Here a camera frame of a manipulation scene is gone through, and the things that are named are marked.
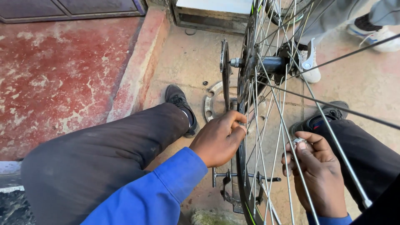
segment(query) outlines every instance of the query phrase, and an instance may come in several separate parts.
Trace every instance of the wheel rim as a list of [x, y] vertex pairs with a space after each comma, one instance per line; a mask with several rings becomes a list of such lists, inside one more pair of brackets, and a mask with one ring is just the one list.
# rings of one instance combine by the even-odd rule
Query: wheel rim
[[[324, 101], [320, 101], [315, 98], [311, 87], [305, 81], [305, 85], [310, 92], [311, 97], [307, 97], [303, 94], [297, 94], [286, 89], [286, 80], [289, 80], [293, 77], [302, 76], [306, 70], [302, 70], [299, 65], [299, 60], [296, 57], [299, 57], [299, 51], [297, 50], [297, 44], [292, 41], [293, 36], [296, 32], [300, 33], [300, 40], [302, 38], [302, 33], [304, 32], [304, 26], [307, 23], [308, 17], [310, 13], [313, 11], [315, 0], [304, 1], [304, 7], [299, 9], [298, 12], [301, 12], [302, 15], [296, 15], [294, 11], [296, 7], [292, 7], [292, 13], [287, 14], [285, 16], [281, 14], [278, 16], [279, 19], [279, 29], [271, 29], [271, 20], [268, 19], [268, 14], [271, 12], [272, 7], [264, 8], [263, 6], [268, 6], [265, 4], [266, 1], [256, 1], [252, 6], [252, 13], [249, 20], [249, 24], [246, 29], [243, 48], [242, 48], [242, 58], [245, 59], [244, 65], [245, 67], [239, 69], [238, 75], [238, 108], [237, 110], [240, 113], [243, 113], [247, 116], [248, 122], [246, 127], [249, 130], [253, 130], [253, 133], [248, 133], [245, 137], [245, 140], [239, 146], [239, 149], [236, 153], [236, 162], [238, 168], [238, 183], [240, 188], [240, 198], [242, 202], [243, 211], [246, 215], [246, 220], [249, 224], [279, 224], [279, 215], [275, 215], [273, 203], [270, 200], [270, 193], [273, 182], [266, 182], [261, 179], [261, 184], [259, 184], [256, 174], [260, 173], [264, 177], [276, 177], [276, 169], [275, 162], [277, 157], [278, 150], [282, 149], [282, 146], [290, 139], [288, 127], [284, 121], [284, 108], [286, 101], [286, 93], [298, 95], [303, 98], [308, 98], [313, 100], [319, 112], [322, 112], [322, 109], [319, 104], [329, 104]], [[297, 30], [293, 27], [288, 26], [289, 24], [295, 24], [297, 21], [301, 21], [303, 26], [300, 26]], [[285, 65], [284, 74], [269, 74], [266, 72], [265, 66], [262, 64], [263, 59], [267, 56], [278, 56], [279, 51], [282, 50], [283, 44], [288, 43], [290, 52], [288, 52], [288, 63]], [[358, 51], [352, 52], [345, 56], [339, 57], [337, 59], [331, 60], [327, 63], [323, 63], [318, 67], [326, 65], [328, 63], [334, 62], [336, 60], [348, 57], [352, 54], [358, 53], [362, 50], [371, 48], [373, 46], [365, 47]], [[260, 86], [262, 85], [266, 87], [265, 89], [260, 90]], [[260, 104], [265, 104], [264, 111], [260, 109]], [[266, 124], [268, 123], [268, 119], [271, 115], [273, 108], [279, 114], [279, 131], [277, 133], [276, 144], [273, 145], [272, 154], [269, 155], [272, 160], [272, 166], [267, 168], [265, 165], [265, 153], [263, 152], [264, 142], [265, 142], [265, 130]], [[390, 122], [380, 120], [378, 118], [374, 118], [368, 115], [364, 115], [362, 113], [358, 113], [352, 110], [345, 110], [349, 113], [356, 114], [358, 116], [371, 119], [378, 123], [382, 123], [396, 129], [400, 129], [400, 126], [394, 125]], [[363, 200], [367, 203], [369, 201], [366, 196], [363, 188], [360, 185], [356, 175], [354, 174], [351, 165], [349, 164], [344, 152], [340, 146], [340, 143], [337, 141], [335, 134], [333, 133], [330, 125], [328, 124], [328, 120], [323, 115], [323, 119], [325, 124], [327, 125], [333, 140], [335, 141], [335, 145], [337, 146], [339, 153], [342, 159], [345, 162], [346, 167], [350, 171], [351, 177], [353, 178], [354, 183], [356, 184], [359, 193]], [[299, 166], [299, 162], [297, 157], [294, 156], [295, 162], [297, 166]], [[302, 173], [300, 173], [302, 184], [305, 186], [306, 194], [308, 196], [309, 203], [312, 209], [312, 215], [314, 219], [316, 219], [315, 209], [313, 207], [312, 201], [308, 194], [307, 187], [305, 185], [305, 181]], [[287, 191], [288, 198], [290, 202], [290, 216], [292, 220], [292, 224], [295, 224], [294, 214], [293, 214], [293, 203], [292, 203], [292, 194], [291, 194], [291, 185], [289, 178], [282, 178], [282, 182], [287, 183]], [[265, 197], [262, 204], [257, 205], [256, 198], [260, 190], [263, 190]]]

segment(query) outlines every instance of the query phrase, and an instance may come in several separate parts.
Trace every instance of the blue sleeve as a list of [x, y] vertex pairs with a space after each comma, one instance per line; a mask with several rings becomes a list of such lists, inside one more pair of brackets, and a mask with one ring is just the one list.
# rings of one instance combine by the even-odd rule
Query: blue sleeve
[[176, 225], [180, 204], [207, 172], [203, 160], [185, 147], [153, 172], [121, 187], [82, 224]]
[[[309, 225], [315, 225], [315, 220], [312, 214], [306, 213]], [[318, 217], [320, 225], [349, 225], [352, 220], [349, 214], [343, 218], [331, 218], [331, 217]]]

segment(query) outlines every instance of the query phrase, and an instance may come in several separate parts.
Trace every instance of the black shoe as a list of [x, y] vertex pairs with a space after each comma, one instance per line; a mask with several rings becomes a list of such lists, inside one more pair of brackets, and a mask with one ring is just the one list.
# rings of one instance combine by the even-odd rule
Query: black shoe
[[[342, 108], [349, 108], [349, 105], [346, 102], [343, 101], [333, 101], [330, 102], [330, 104], [334, 104], [337, 106], [340, 106]], [[344, 120], [346, 119], [348, 113], [344, 112], [340, 109], [337, 108], [333, 108], [327, 105], [324, 105], [324, 107], [322, 107], [322, 111], [324, 112], [324, 115], [327, 117], [328, 120]], [[296, 133], [297, 131], [307, 131], [307, 132], [313, 132], [314, 130], [314, 123], [311, 124], [310, 121], [315, 121], [315, 118], [321, 117], [321, 114], [318, 112], [310, 117], [308, 117], [307, 119], [297, 122], [295, 124], [293, 124], [290, 128], [289, 128], [289, 132], [292, 136], [294, 136], [294, 133]]]
[[191, 126], [183, 136], [187, 138], [195, 137], [200, 131], [200, 127], [197, 123], [196, 116], [186, 101], [186, 96], [183, 91], [178, 86], [170, 84], [165, 90], [165, 102], [176, 105], [179, 109], [188, 114], [188, 122], [192, 120], [190, 122]]

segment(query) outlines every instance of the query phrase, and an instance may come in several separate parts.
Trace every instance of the white sneaker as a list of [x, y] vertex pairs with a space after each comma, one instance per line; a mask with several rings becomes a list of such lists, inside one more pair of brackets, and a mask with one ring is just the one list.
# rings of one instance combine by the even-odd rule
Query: white sneaker
[[[359, 37], [360, 39], [363, 39], [363, 41], [360, 43], [360, 46], [363, 43], [373, 44], [396, 35], [396, 33], [390, 31], [387, 26], [384, 26], [382, 29], [378, 31], [361, 30], [360, 28], [354, 25], [354, 20], [351, 21], [349, 25], [347, 25], [347, 33]], [[396, 52], [400, 50], [400, 39], [396, 38], [394, 40], [385, 42], [383, 44], [373, 47], [373, 49], [378, 52]]]
[[[307, 51], [300, 51], [300, 55], [303, 59], [303, 62], [307, 60]], [[315, 58], [316, 58], [316, 48], [314, 48], [314, 59], [313, 59], [312, 67], [317, 66], [317, 61], [315, 60]], [[303, 77], [301, 77], [301, 78], [306, 80], [308, 83], [315, 84], [321, 80], [321, 73], [320, 73], [320, 70], [318, 68], [316, 68], [316, 69], [313, 69], [313, 70], [303, 73]]]

